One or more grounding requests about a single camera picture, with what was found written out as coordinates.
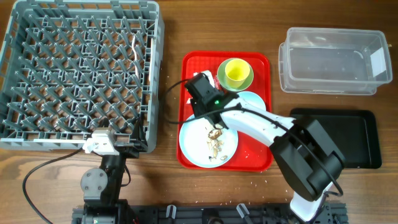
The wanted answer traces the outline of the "green bowl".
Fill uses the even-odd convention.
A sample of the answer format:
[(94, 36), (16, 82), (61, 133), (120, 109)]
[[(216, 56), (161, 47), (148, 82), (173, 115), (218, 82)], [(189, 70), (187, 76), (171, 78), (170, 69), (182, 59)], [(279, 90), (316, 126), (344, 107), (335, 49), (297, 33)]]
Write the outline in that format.
[(227, 76), (226, 76), (226, 72), (225, 72), (225, 67), (231, 60), (233, 60), (233, 58), (229, 58), (229, 59), (225, 60), (218, 67), (218, 71), (217, 71), (218, 81), (219, 81), (220, 85), (223, 87), (223, 89), (225, 89), (225, 90), (233, 91), (233, 92), (243, 91), (243, 90), (247, 89), (252, 84), (252, 82), (254, 80), (254, 71), (253, 71), (252, 67), (249, 65), (250, 72), (249, 72), (247, 79), (243, 82), (243, 84), (237, 88), (230, 87), (227, 84)]

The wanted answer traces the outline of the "yellow cup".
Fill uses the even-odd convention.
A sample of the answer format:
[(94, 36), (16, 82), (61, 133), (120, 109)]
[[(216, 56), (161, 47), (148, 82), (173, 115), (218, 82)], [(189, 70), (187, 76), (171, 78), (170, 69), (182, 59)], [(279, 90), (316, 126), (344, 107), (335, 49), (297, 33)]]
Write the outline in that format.
[(240, 58), (231, 59), (224, 68), (227, 85), (231, 88), (240, 87), (248, 78), (251, 66)]

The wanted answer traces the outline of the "red snack wrapper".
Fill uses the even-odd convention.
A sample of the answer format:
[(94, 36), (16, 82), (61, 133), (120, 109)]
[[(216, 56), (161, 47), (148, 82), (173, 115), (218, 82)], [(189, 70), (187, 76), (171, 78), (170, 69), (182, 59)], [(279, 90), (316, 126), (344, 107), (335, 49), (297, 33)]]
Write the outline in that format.
[(218, 89), (218, 90), (220, 89), (220, 83), (219, 83), (218, 78), (217, 78), (216, 75), (212, 75), (211, 76), (210, 83), (216, 89)]

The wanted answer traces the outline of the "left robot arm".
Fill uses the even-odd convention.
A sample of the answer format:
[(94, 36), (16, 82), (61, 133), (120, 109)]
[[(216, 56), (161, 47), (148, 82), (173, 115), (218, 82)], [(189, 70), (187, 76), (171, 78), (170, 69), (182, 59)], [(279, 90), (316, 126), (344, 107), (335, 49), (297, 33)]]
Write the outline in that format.
[(119, 198), (124, 186), (123, 175), (129, 173), (126, 160), (138, 158), (139, 153), (116, 146), (114, 134), (110, 121), (105, 118), (82, 147), (86, 153), (99, 155), (101, 164), (86, 171), (81, 178), (85, 204), (81, 216), (74, 218), (73, 223), (139, 223), (128, 201)]

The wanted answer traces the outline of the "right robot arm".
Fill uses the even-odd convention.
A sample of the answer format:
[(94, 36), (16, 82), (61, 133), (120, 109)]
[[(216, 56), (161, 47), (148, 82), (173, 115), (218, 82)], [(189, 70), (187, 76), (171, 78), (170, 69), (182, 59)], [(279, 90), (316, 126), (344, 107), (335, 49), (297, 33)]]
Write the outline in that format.
[(283, 117), (262, 110), (236, 93), (225, 93), (200, 73), (185, 84), (191, 95), (195, 119), (205, 118), (214, 127), (233, 129), (267, 146), (284, 179), (294, 191), (290, 209), (303, 222), (320, 212), (331, 186), (337, 183), (345, 157), (315, 119)]

